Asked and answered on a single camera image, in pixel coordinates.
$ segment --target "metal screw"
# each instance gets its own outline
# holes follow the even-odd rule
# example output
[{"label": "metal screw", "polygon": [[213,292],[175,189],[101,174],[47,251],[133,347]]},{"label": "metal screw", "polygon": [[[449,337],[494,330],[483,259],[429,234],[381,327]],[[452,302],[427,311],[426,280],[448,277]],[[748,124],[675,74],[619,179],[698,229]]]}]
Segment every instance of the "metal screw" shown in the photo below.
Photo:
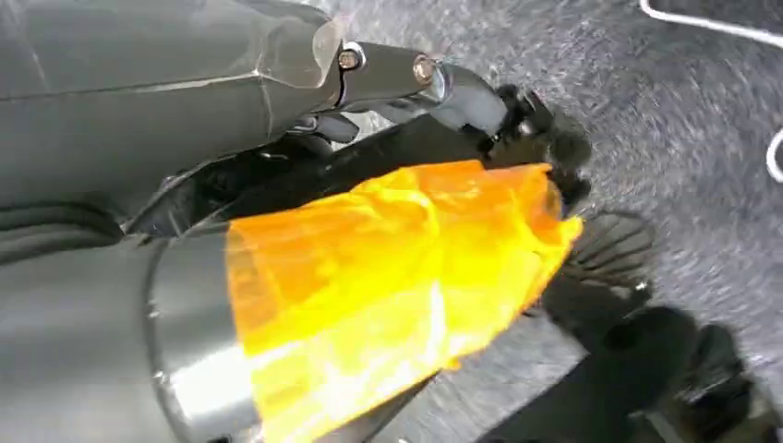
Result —
[{"label": "metal screw", "polygon": [[435,76],[435,69],[437,68],[435,60],[426,55],[420,55],[414,61],[414,77],[420,85],[429,85],[432,83],[432,78]]},{"label": "metal screw", "polygon": [[337,57],[337,63],[343,71],[350,71],[351,69],[358,68],[361,64],[360,60],[361,57],[359,57],[359,54],[350,49],[342,51]]}]

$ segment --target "metal cylinder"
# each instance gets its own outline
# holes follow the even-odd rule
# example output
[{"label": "metal cylinder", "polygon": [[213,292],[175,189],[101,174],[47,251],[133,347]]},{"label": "metal cylinder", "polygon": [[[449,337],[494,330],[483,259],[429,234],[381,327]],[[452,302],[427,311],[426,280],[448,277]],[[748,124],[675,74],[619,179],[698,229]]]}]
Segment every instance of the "metal cylinder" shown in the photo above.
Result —
[{"label": "metal cylinder", "polygon": [[222,233],[173,245],[163,253],[152,286],[155,378],[186,441],[210,441],[259,424],[227,296],[224,249]]}]

